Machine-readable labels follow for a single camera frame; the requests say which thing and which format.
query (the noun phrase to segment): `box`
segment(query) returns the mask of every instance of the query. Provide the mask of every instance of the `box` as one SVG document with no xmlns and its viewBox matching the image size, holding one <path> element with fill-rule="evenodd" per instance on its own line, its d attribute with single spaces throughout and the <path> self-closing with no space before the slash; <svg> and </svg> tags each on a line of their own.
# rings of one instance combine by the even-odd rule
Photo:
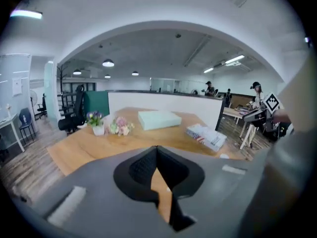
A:
<svg viewBox="0 0 317 238">
<path fill-rule="evenodd" d="M 223 146 L 227 138 L 227 136 L 200 124 L 187 127 L 186 133 L 215 152 Z"/>
<path fill-rule="evenodd" d="M 139 111 L 138 118 L 143 130 L 177 126 L 182 118 L 168 111 Z"/>
</svg>

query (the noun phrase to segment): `table leg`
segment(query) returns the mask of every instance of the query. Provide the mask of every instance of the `table leg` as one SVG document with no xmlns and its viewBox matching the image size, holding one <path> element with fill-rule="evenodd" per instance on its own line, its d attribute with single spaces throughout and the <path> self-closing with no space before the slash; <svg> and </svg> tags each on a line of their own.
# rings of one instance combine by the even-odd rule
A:
<svg viewBox="0 0 317 238">
<path fill-rule="evenodd" d="M 247 142 L 252 127 L 253 127 L 253 125 L 250 124 L 249 129 L 248 129 L 248 131 L 247 131 L 247 134 L 246 134 L 246 136 L 245 136 L 245 138 L 244 138 L 244 140 L 243 140 L 243 142 L 242 142 L 242 145 L 240 146 L 240 150 L 242 150 L 242 148 L 244 147 L 245 143 Z"/>
<path fill-rule="evenodd" d="M 240 133 L 240 138 L 242 137 L 242 134 L 243 134 L 243 132 L 244 132 L 244 129 L 246 128 L 246 122 L 244 122 L 244 125 L 243 125 L 243 127 L 242 127 L 242 131 L 241 131 L 241 133 Z"/>
<path fill-rule="evenodd" d="M 13 121 L 11 122 L 11 127 L 12 127 L 12 130 L 13 130 L 14 136 L 15 136 L 15 138 L 16 138 L 16 141 L 18 142 L 18 144 L 19 144 L 19 146 L 20 146 L 20 148 L 21 148 L 21 151 L 22 151 L 22 152 L 25 152 L 25 150 L 24 150 L 24 148 L 23 148 L 23 146 L 22 146 L 22 144 L 21 144 L 21 142 L 20 142 L 20 139 L 19 139 L 19 137 L 18 137 L 18 134 L 16 133 L 16 130 L 15 130 Z"/>
</svg>

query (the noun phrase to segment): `flower bouquet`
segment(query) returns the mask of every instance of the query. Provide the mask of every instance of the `flower bouquet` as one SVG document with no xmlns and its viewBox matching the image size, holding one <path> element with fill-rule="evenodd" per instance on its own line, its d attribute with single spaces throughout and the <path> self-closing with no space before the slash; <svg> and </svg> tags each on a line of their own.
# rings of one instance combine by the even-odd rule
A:
<svg viewBox="0 0 317 238">
<path fill-rule="evenodd" d="M 118 134 L 126 136 L 134 128 L 134 124 L 130 123 L 124 117 L 116 117 L 107 128 L 110 134 Z"/>
<path fill-rule="evenodd" d="M 98 111 L 89 112 L 87 114 L 87 124 L 93 128 L 94 134 L 96 136 L 104 135 L 105 126 L 103 121 L 103 114 Z"/>
</svg>

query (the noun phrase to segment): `gray wood plank floor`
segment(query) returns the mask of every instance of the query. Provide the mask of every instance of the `gray wood plank floor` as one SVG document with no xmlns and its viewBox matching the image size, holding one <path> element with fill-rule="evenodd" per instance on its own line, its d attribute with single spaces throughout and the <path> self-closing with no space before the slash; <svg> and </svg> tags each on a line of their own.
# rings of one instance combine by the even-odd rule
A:
<svg viewBox="0 0 317 238">
<path fill-rule="evenodd" d="M 53 128 L 48 119 L 36 121 L 39 132 L 33 141 L 25 146 L 25 152 L 20 153 L 14 159 L 6 163 L 0 169 L 0 178 L 7 189 L 16 186 L 19 191 L 26 194 L 32 202 L 35 202 L 50 186 L 64 177 L 57 165 L 50 157 L 47 147 L 66 137 L 64 131 Z M 245 146 L 239 149 L 242 141 L 239 138 L 243 121 L 238 125 L 230 117 L 222 119 L 219 132 L 227 136 L 230 151 L 246 160 L 252 160 L 256 150 Z M 253 140 L 254 149 L 268 148 L 271 143 L 257 133 Z"/>
</svg>

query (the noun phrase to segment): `flower pot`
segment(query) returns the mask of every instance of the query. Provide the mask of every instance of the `flower pot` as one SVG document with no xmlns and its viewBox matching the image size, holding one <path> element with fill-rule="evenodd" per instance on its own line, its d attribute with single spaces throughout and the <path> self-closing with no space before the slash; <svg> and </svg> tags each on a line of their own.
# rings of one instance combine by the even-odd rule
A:
<svg viewBox="0 0 317 238">
<path fill-rule="evenodd" d="M 102 136 L 105 133 L 105 126 L 104 125 L 95 126 L 93 127 L 93 131 L 95 136 Z"/>
</svg>

